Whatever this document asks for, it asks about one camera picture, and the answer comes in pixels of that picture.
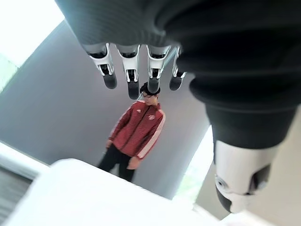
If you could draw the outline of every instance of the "window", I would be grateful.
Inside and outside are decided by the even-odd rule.
[[[0,1],[0,92],[63,19],[53,0]]]
[[[212,128],[208,128],[195,152],[173,201],[192,208],[213,160]]]

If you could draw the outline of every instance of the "black pants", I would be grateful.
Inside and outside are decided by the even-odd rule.
[[[134,169],[127,169],[131,157],[121,153],[113,144],[107,150],[102,161],[98,165],[101,170],[110,172],[116,164],[119,164],[119,177],[132,182]]]

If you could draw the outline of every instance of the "man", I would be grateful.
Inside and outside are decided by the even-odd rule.
[[[155,145],[165,122],[158,103],[160,89],[150,93],[148,83],[140,88],[138,100],[121,116],[106,143],[107,152],[98,168],[107,172],[119,164],[119,177],[132,181],[135,169]]]

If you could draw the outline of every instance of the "red jacket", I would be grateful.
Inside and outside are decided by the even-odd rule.
[[[122,153],[143,159],[155,145],[165,122],[160,104],[133,103],[121,116],[109,137]]]

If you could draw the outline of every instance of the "robotic hand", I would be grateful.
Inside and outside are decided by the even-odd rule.
[[[126,74],[128,95],[136,100],[139,97],[139,50],[141,45],[116,45],[122,59],[124,73]]]
[[[153,92],[170,46],[181,46],[170,88],[181,86],[181,72],[195,75],[190,90],[212,125],[218,197],[229,212],[243,210],[267,183],[301,102],[301,1],[56,2],[111,89],[116,77],[107,43],[117,44],[131,98],[140,44],[147,45]]]
[[[171,46],[155,47],[147,46],[149,83],[148,89],[151,93],[156,93],[160,87],[160,78],[164,69],[164,62]]]
[[[169,83],[169,88],[173,91],[178,90],[183,82],[183,78],[186,75],[186,72],[180,72],[179,67],[176,64],[177,59],[180,56],[180,47],[176,47],[176,54],[174,58],[174,66],[173,66],[173,76],[171,77],[170,83]]]
[[[117,79],[114,73],[112,56],[109,43],[101,43],[99,45],[83,45],[87,53],[93,60],[97,69],[103,76],[104,83],[109,89],[117,86]]]

